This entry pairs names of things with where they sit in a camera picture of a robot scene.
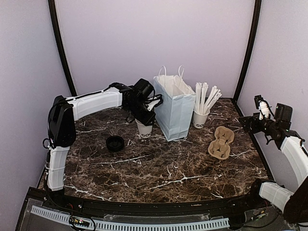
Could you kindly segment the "black plastic cup lid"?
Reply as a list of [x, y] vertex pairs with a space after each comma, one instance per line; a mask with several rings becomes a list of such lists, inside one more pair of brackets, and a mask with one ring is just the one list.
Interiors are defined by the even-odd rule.
[[110, 136], [106, 139], [106, 147], [111, 152], [119, 152], [124, 148], [124, 139], [120, 136]]

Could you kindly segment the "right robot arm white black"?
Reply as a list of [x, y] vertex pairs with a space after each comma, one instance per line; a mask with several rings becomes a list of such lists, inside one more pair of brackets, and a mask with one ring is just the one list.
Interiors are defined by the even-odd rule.
[[270, 109], [265, 101], [257, 101], [259, 112], [252, 116], [239, 118], [245, 131], [256, 134], [263, 132], [267, 141], [274, 141], [277, 148], [287, 158], [297, 181], [297, 189], [292, 192], [275, 182], [262, 182], [258, 190], [246, 197], [245, 204], [250, 209], [257, 208], [264, 199], [279, 208], [283, 218], [289, 223], [306, 226], [308, 222], [308, 152], [304, 139], [294, 130], [290, 130], [292, 107], [278, 103], [274, 118], [270, 118]]

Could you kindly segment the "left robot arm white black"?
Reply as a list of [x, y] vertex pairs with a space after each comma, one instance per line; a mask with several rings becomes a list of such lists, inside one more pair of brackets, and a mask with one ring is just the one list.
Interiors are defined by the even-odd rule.
[[65, 162], [77, 137], [77, 120], [105, 109], [121, 107], [149, 126], [155, 119], [154, 108], [162, 103], [162, 95], [155, 94], [153, 85], [143, 78], [132, 86], [114, 82], [101, 91], [68, 98], [55, 97], [48, 114], [50, 158], [47, 161], [47, 186], [53, 191], [49, 202], [58, 210], [68, 206], [68, 199], [58, 191], [64, 188]]

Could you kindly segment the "white paper coffee cup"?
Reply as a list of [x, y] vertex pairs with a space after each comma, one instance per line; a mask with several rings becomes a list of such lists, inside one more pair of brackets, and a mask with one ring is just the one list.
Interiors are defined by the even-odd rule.
[[135, 121], [137, 123], [137, 128], [138, 128], [140, 137], [143, 139], [149, 138], [152, 134], [153, 126], [152, 125], [146, 126], [138, 120], [135, 120]]

